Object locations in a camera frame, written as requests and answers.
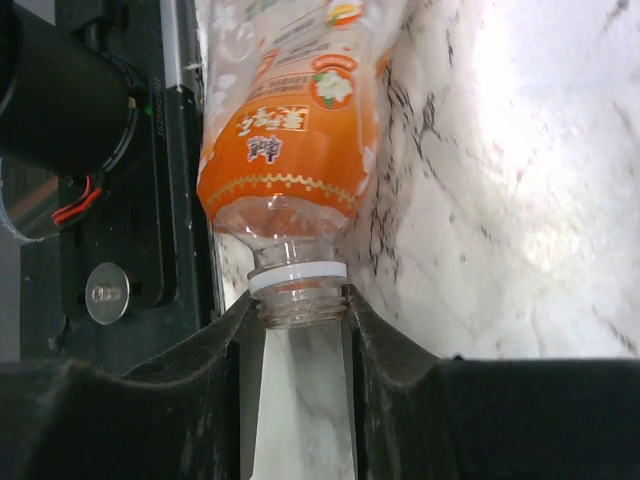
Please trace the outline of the orange label bottle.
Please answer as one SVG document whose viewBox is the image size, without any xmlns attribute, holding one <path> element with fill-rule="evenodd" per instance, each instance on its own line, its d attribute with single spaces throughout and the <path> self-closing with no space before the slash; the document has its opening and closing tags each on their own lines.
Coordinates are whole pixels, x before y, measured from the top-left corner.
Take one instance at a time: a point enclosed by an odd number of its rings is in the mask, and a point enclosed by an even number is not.
<svg viewBox="0 0 640 480">
<path fill-rule="evenodd" d="M 380 79 L 404 1 L 213 1 L 196 192 L 253 256 L 269 329 L 342 317 L 336 240 L 374 174 Z"/>
</svg>

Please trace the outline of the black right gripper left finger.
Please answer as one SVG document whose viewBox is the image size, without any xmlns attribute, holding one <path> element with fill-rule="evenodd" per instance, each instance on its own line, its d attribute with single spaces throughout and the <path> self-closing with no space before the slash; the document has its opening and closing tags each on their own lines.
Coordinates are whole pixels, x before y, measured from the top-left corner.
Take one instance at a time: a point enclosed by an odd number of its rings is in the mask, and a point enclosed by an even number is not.
<svg viewBox="0 0 640 480">
<path fill-rule="evenodd" d="M 1 367 L 5 479 L 246 479 L 241 296 L 214 323 L 115 375 L 77 359 Z"/>
</svg>

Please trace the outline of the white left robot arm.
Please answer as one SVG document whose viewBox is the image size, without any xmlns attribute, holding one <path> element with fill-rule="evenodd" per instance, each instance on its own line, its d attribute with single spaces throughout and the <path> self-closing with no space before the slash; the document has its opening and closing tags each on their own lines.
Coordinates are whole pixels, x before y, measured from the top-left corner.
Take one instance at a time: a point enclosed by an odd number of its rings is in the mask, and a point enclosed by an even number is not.
<svg viewBox="0 0 640 480">
<path fill-rule="evenodd" d="M 83 178 L 152 154 L 146 78 L 131 56 L 129 1 L 63 1 L 49 23 L 1 4 L 1 158 Z"/>
</svg>

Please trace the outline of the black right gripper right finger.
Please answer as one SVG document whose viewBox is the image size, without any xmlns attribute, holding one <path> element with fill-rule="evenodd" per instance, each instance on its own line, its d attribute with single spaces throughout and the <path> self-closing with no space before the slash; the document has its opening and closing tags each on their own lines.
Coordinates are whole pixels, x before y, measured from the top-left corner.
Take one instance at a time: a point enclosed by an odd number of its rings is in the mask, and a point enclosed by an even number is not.
<svg viewBox="0 0 640 480">
<path fill-rule="evenodd" d="M 360 479 L 635 479 L 639 364 L 441 359 L 343 290 Z"/>
</svg>

